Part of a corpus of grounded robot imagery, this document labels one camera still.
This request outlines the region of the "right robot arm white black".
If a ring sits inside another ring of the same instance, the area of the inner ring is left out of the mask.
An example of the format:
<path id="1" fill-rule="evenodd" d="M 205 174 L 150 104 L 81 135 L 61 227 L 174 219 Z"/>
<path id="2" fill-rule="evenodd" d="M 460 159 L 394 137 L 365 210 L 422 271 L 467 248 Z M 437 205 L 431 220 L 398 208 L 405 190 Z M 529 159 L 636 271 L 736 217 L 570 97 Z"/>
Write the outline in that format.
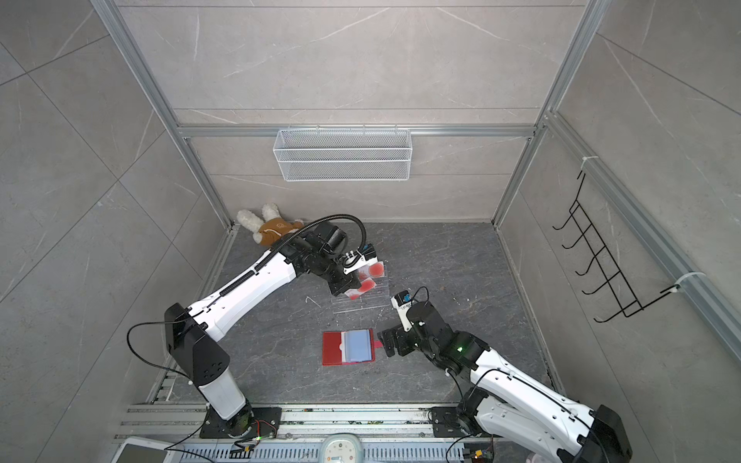
<path id="1" fill-rule="evenodd" d="M 548 462 L 632 459 L 623 420 L 611 408 L 592 409 L 541 384 L 482 339 L 453 330 L 430 302 L 408 291 L 391 304 L 401 322 L 378 336 L 386 354 L 419 351 L 450 376 L 466 376 L 472 387 L 455 420 L 469 436 L 500 436 Z"/>

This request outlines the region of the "red leather card holder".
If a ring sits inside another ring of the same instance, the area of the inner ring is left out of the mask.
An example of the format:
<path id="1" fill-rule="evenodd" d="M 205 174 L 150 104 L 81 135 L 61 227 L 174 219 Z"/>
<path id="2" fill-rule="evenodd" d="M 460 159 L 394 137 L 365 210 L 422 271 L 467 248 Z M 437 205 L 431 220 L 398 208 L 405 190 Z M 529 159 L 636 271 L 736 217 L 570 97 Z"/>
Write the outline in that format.
<path id="1" fill-rule="evenodd" d="M 382 347 L 372 329 L 328 331 L 322 334 L 321 360 L 325 367 L 356 365 L 376 360 Z"/>

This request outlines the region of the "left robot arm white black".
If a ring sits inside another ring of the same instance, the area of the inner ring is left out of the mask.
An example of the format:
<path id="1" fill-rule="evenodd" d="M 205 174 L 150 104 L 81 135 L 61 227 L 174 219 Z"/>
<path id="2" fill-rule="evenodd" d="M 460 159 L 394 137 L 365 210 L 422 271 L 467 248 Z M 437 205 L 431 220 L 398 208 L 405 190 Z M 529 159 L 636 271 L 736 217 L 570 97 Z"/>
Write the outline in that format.
<path id="1" fill-rule="evenodd" d="M 253 265 L 211 295 L 188 307 L 165 311 L 167 349 L 216 416 L 237 434 L 246 432 L 252 408 L 230 372 L 231 358 L 219 345 L 252 309 L 296 278 L 322 279 L 332 296 L 360 289 L 357 271 L 377 262 L 363 222 L 333 214 L 292 231 L 268 247 Z"/>

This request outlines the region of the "clear acrylic tiered card stand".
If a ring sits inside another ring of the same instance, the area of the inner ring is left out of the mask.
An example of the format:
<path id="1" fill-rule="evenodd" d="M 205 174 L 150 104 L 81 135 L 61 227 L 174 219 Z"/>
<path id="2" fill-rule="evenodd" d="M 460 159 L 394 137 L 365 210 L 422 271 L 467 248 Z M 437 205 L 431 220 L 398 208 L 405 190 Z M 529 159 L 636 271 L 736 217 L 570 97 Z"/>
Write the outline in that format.
<path id="1" fill-rule="evenodd" d="M 368 266 L 353 273 L 360 282 L 369 279 Z M 364 310 L 384 309 L 390 305 L 389 279 L 385 268 L 385 275 L 381 278 L 371 278 L 376 282 L 376 288 L 362 295 L 360 298 L 350 300 L 344 293 L 332 300 L 331 309 L 334 314 L 351 314 Z"/>

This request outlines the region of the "white card red circle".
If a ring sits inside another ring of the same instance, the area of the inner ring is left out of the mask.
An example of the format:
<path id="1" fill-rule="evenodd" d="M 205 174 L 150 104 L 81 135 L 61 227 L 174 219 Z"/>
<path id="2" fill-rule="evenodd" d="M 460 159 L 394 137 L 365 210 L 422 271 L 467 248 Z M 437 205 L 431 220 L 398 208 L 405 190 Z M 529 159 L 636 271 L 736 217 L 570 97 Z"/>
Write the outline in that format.
<path id="1" fill-rule="evenodd" d="M 385 266 L 383 262 L 376 262 L 368 267 L 368 274 L 371 278 L 381 278 L 385 275 Z"/>

